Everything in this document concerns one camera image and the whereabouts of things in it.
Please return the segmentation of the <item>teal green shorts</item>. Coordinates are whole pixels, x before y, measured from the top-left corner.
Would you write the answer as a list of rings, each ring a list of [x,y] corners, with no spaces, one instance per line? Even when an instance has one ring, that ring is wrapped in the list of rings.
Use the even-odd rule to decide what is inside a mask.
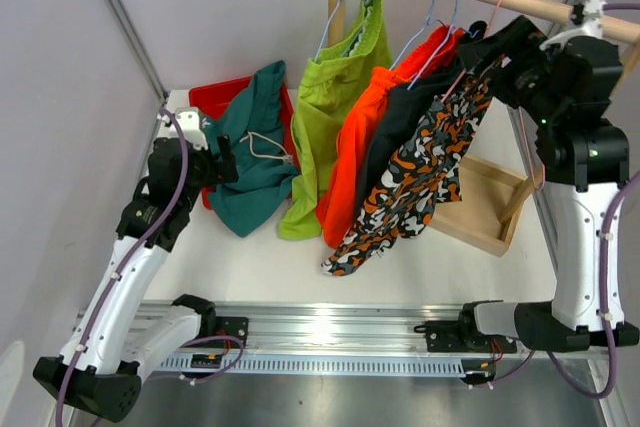
[[[251,234],[276,212],[298,175],[284,147],[280,117],[285,74],[282,60],[257,70],[222,116],[205,128],[211,153],[220,152],[219,136],[228,136],[231,143],[238,180],[216,187],[207,198],[223,224],[239,237]]]

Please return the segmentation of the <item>pink hanger of camouflage shorts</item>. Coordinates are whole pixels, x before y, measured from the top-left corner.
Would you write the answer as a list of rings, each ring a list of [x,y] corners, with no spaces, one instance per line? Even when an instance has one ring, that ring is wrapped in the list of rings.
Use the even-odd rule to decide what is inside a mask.
[[[490,17],[490,19],[489,19],[489,22],[487,23],[487,27],[486,27],[486,29],[485,29],[485,31],[484,31],[483,39],[484,39],[484,38],[486,38],[486,37],[489,35],[489,33],[491,32],[491,30],[492,30],[492,26],[493,26],[494,21],[495,21],[495,18],[496,18],[496,16],[497,16],[497,13],[498,13],[498,12],[499,12],[499,10],[501,9],[501,5],[502,5],[502,3],[503,3],[503,2],[504,2],[504,0],[498,0],[498,1],[497,1],[497,3],[495,4],[494,9],[493,9],[492,14],[491,14],[491,17]],[[442,101],[442,103],[443,103],[443,104],[445,103],[445,101],[447,100],[447,98],[451,95],[451,93],[456,89],[456,87],[458,86],[458,84],[460,83],[460,81],[464,78],[465,74],[466,74],[466,68],[464,68],[464,69],[460,72],[460,74],[459,74],[459,76],[456,78],[456,80],[452,83],[452,85],[449,87],[449,89],[448,89],[448,90],[444,93],[444,95],[441,97],[441,99],[440,99],[440,100]]]

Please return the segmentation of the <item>pink hanger of teal shorts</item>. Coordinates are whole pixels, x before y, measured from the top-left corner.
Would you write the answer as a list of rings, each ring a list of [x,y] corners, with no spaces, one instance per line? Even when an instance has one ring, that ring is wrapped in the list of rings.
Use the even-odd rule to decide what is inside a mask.
[[[533,181],[534,189],[536,191],[540,191],[545,186],[545,166],[543,163],[536,164],[534,162],[534,155],[527,134],[523,109],[518,108],[517,113],[519,119],[519,129],[524,142],[525,156],[529,167],[530,178]]]

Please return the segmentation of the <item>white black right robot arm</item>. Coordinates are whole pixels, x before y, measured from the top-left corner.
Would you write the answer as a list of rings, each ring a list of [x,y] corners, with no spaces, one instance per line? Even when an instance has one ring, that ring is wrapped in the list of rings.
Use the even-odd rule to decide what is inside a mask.
[[[618,48],[595,34],[546,37],[520,16],[462,46],[467,71],[537,127],[536,151],[557,233],[556,288],[549,301],[465,305],[458,342],[479,350],[492,336],[553,353],[639,342],[618,293],[618,219],[630,186],[629,142],[605,116],[623,73]]]

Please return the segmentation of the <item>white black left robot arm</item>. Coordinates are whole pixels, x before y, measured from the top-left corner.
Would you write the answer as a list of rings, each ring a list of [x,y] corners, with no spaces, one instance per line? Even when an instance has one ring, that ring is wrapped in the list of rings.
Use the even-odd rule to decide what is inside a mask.
[[[118,423],[134,407],[143,383],[177,349],[243,344],[220,333],[213,302],[190,294],[176,298],[138,337],[128,337],[145,292],[188,225],[201,191],[238,179],[229,137],[218,137],[217,144],[209,150],[182,138],[155,139],[148,173],[121,213],[98,290],[60,353],[39,358],[34,367],[34,379],[57,401],[57,425],[64,406]]]

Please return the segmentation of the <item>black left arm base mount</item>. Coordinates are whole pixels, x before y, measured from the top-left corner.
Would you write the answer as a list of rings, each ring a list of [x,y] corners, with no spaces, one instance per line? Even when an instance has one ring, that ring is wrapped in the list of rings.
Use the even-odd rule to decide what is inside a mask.
[[[220,316],[216,318],[214,327],[208,328],[201,335],[201,338],[211,336],[232,336],[238,338],[243,345],[246,345],[249,334],[249,319],[247,317],[238,316]],[[209,340],[202,344],[203,347],[218,350],[231,350],[237,347],[237,344],[228,339]]]

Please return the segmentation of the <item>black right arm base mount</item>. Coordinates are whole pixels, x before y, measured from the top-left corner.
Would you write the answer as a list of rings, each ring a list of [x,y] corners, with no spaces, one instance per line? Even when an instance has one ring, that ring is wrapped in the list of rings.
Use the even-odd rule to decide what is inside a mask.
[[[514,340],[480,333],[473,320],[430,320],[413,327],[421,335],[427,350],[434,353],[507,353],[517,351]]]

